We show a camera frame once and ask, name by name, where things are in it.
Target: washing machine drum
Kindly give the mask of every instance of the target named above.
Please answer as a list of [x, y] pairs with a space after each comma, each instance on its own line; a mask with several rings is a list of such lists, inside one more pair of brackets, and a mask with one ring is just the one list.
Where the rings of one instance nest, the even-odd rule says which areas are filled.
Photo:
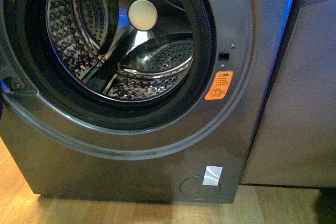
[[77, 119], [155, 127], [186, 113], [208, 83], [215, 42], [206, 0], [11, 1], [18, 60]]

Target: small screw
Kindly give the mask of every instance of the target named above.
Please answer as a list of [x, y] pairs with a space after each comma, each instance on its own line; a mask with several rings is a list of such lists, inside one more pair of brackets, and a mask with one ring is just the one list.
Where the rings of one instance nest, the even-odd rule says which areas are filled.
[[13, 90], [19, 90], [21, 88], [19, 83], [13, 84]]

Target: metal surface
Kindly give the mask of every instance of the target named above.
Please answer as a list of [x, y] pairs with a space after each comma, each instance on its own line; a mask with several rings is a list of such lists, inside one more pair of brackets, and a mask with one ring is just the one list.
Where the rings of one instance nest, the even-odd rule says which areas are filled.
[[[64, 68], [88, 90], [115, 101], [148, 101], [168, 93], [192, 62], [192, 34], [188, 40], [171, 35], [188, 21], [157, 34], [151, 30], [158, 18], [155, 6], [147, 0], [129, 4], [132, 1], [48, 0], [46, 8], [49, 39]], [[150, 35], [134, 31], [130, 24]], [[175, 50], [183, 45], [186, 48]], [[96, 81], [103, 65], [109, 65], [109, 71]]]
[[336, 186], [336, 0], [303, 0], [242, 183]]

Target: gray washing machine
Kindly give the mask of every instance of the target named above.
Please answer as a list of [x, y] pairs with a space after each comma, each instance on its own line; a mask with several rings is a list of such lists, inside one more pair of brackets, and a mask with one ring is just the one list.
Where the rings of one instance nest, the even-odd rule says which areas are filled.
[[0, 0], [0, 136], [36, 194], [233, 202], [292, 0]]

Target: stainless steel drum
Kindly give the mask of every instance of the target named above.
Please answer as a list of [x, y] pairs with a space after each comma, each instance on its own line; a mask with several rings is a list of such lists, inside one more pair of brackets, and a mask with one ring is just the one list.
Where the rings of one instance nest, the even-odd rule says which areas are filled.
[[115, 101], [168, 93], [193, 60], [190, 24], [176, 0], [47, 0], [46, 24], [68, 73]]

